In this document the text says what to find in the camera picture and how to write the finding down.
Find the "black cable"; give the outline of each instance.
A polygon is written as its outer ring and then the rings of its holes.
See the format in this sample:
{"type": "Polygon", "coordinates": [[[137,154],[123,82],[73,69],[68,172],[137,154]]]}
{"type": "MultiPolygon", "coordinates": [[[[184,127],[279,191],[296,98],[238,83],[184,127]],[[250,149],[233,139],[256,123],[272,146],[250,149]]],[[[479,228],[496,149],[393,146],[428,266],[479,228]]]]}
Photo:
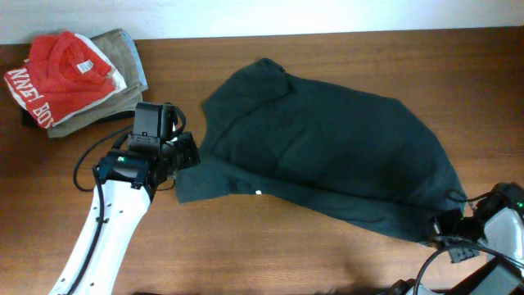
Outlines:
{"type": "Polygon", "coordinates": [[[78,182],[78,180],[76,179],[77,177],[77,174],[79,173],[79,168],[80,168],[80,165],[82,164],[82,162],[84,161],[85,157],[94,149],[96,148],[100,143],[103,143],[105,142],[107,139],[109,138],[112,138],[122,132],[124,132],[125,130],[127,129],[130,129],[130,128],[133,128],[132,125],[128,125],[128,126],[125,126],[124,128],[122,129],[119,129],[115,132],[113,132],[112,134],[109,134],[107,135],[105,138],[102,138],[100,139],[99,141],[97,141],[95,144],[93,144],[90,148],[88,148],[87,151],[84,152],[84,154],[80,157],[78,163],[76,163],[76,166],[75,166],[75,169],[73,170],[73,183],[75,184],[75,187],[81,191],[81,192],[84,192],[84,193],[87,193],[87,192],[92,192],[93,189],[92,188],[82,188],[78,182]]]}
{"type": "Polygon", "coordinates": [[[79,286],[80,281],[82,281],[85,271],[89,266],[89,262],[91,261],[91,256],[93,256],[95,247],[97,246],[98,238],[100,238],[100,233],[102,231],[102,226],[104,224],[104,208],[105,208],[104,192],[102,191],[102,184],[100,183],[100,175],[98,174],[98,169],[96,166],[93,166],[93,175],[95,177],[95,183],[97,183],[98,201],[100,203],[100,205],[98,206],[100,208],[100,214],[97,218],[97,230],[95,231],[95,235],[93,236],[93,241],[91,242],[91,246],[89,247],[88,255],[85,257],[84,264],[82,265],[82,268],[80,269],[79,275],[77,275],[67,295],[73,294],[76,288],[79,286]]]}
{"type": "Polygon", "coordinates": [[[479,200],[481,200],[481,199],[483,199],[485,197],[489,197],[490,195],[493,195],[494,193],[498,193],[498,192],[487,192],[487,193],[483,193],[482,195],[480,195],[478,197],[473,197],[473,198],[468,199],[468,197],[464,193],[462,193],[462,192],[460,192],[460,191],[458,191],[456,189],[450,188],[450,189],[445,191],[445,197],[447,199],[451,200],[451,201],[454,201],[454,202],[475,202],[475,201],[479,201],[479,200]],[[464,197],[464,199],[457,199],[455,197],[451,197],[451,193],[457,193],[458,195],[464,197]]]}
{"type": "Polygon", "coordinates": [[[480,251],[480,252],[491,254],[493,256],[497,256],[499,258],[506,259],[506,260],[510,261],[511,263],[513,263],[516,267],[524,268],[524,264],[522,262],[517,261],[517,260],[515,260],[514,258],[512,258],[510,256],[507,256],[507,255],[505,255],[505,254],[503,254],[501,252],[498,252],[496,250],[490,249],[488,247],[483,247],[481,245],[478,245],[477,243],[474,243],[473,241],[467,241],[467,242],[466,241],[464,243],[455,244],[455,245],[449,245],[449,246],[443,247],[443,248],[435,251],[433,254],[431,254],[431,256],[429,256],[427,258],[427,260],[424,262],[424,264],[420,268],[420,271],[418,272],[417,278],[415,279],[415,285],[413,286],[413,295],[418,295],[418,288],[420,288],[420,283],[422,281],[422,276],[424,275],[424,272],[426,272],[427,267],[440,254],[442,254],[444,252],[447,252],[449,250],[452,250],[452,249],[457,249],[457,248],[474,249],[474,250],[477,250],[477,251],[480,251]]]}
{"type": "Polygon", "coordinates": [[[121,134],[116,140],[115,140],[115,143],[113,143],[113,146],[111,148],[114,148],[114,149],[120,149],[120,147],[122,146],[122,144],[124,143],[125,139],[128,138],[128,136],[132,133],[133,131],[129,131],[129,132],[126,132],[124,134],[121,134]]]}
{"type": "Polygon", "coordinates": [[[459,235],[439,235],[433,237],[432,241],[435,242],[452,242],[456,243],[457,241],[465,242],[465,243],[475,243],[469,238],[465,238],[459,235]]]}
{"type": "Polygon", "coordinates": [[[173,179],[173,185],[171,185],[170,188],[157,189],[156,191],[157,192],[162,192],[162,191],[173,189],[176,184],[177,184],[176,180],[173,179]]]}
{"type": "Polygon", "coordinates": [[[180,118],[180,121],[182,122],[182,125],[178,129],[174,131],[173,138],[179,136],[182,134],[183,129],[186,128],[186,116],[183,114],[183,111],[180,110],[179,107],[173,106],[174,112],[177,114],[178,118],[180,118]]]}

